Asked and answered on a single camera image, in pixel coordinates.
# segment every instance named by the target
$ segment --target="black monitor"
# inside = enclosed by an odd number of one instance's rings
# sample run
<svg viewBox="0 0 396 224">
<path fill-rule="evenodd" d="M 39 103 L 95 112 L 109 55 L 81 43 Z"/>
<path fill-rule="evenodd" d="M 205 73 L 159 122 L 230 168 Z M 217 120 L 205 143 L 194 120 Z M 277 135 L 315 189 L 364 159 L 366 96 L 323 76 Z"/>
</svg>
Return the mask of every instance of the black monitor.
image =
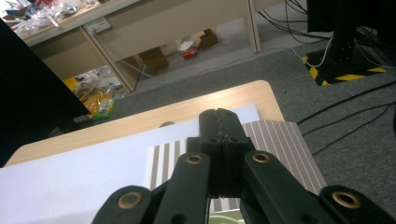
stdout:
<svg viewBox="0 0 396 224">
<path fill-rule="evenodd" d="M 321 66 L 311 65 L 321 63 L 325 49 L 306 55 L 305 65 L 315 72 L 317 83 L 334 83 L 338 77 L 349 74 L 381 72 L 376 65 L 380 62 L 357 48 L 357 28 L 371 27 L 376 30 L 379 41 L 396 47 L 394 8 L 394 0 L 307 0 L 308 32 L 333 31 L 332 43 Z"/>
</svg>

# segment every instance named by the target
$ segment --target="black panel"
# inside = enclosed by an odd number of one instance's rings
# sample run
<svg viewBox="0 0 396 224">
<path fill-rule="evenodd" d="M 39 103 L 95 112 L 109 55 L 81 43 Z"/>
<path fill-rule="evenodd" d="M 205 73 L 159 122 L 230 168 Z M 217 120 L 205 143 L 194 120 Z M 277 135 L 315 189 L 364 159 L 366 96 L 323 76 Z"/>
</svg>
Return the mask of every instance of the black panel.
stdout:
<svg viewBox="0 0 396 224">
<path fill-rule="evenodd" d="M 307 0 L 308 32 L 334 30 L 341 0 Z M 356 24 L 377 30 L 380 41 L 396 47 L 394 0 L 360 0 L 349 11 L 357 11 Z"/>
<path fill-rule="evenodd" d="M 51 130 L 75 130 L 90 112 L 30 48 L 0 20 L 0 167 L 25 144 Z"/>
</svg>

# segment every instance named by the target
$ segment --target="screw hole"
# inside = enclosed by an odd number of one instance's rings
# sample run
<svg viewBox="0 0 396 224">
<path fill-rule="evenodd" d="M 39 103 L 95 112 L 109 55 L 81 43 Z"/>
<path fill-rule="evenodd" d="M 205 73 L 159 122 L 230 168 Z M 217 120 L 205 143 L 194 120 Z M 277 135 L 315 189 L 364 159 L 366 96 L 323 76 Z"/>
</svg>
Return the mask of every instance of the screw hole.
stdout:
<svg viewBox="0 0 396 224">
<path fill-rule="evenodd" d="M 332 198 L 340 205 L 356 209 L 361 207 L 361 201 L 354 194 L 345 191 L 336 191 L 332 193 Z"/>
<path fill-rule="evenodd" d="M 142 195 L 139 192 L 127 192 L 120 196 L 118 204 L 120 208 L 131 209 L 136 207 L 142 200 Z"/>
</svg>

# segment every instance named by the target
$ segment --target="cardboard box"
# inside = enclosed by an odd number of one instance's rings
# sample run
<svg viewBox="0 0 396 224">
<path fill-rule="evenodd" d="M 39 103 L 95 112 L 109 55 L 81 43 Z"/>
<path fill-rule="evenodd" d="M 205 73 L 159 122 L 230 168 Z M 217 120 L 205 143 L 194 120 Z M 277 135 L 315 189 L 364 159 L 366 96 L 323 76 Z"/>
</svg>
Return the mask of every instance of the cardboard box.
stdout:
<svg viewBox="0 0 396 224">
<path fill-rule="evenodd" d="M 13 15 L 7 14 L 6 16 L 3 17 L 3 20 L 5 20 L 5 21 L 14 21 L 15 17 Z"/>
<path fill-rule="evenodd" d="M 158 72 L 169 64 L 159 47 L 141 52 L 139 56 L 150 72 Z"/>
<path fill-rule="evenodd" d="M 194 43 L 203 49 L 217 44 L 216 27 L 198 32 L 194 37 Z"/>
</svg>

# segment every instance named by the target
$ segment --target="wooden table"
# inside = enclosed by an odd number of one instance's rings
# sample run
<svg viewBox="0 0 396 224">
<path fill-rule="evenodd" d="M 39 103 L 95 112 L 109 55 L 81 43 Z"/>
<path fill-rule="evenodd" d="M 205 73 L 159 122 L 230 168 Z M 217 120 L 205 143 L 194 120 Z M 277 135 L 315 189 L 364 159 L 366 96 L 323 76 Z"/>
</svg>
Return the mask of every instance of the wooden table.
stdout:
<svg viewBox="0 0 396 224">
<path fill-rule="evenodd" d="M 261 119 L 284 120 L 268 82 L 254 81 L 20 147 L 6 166 L 158 128 L 166 121 L 198 118 L 207 109 L 254 104 Z"/>
</svg>

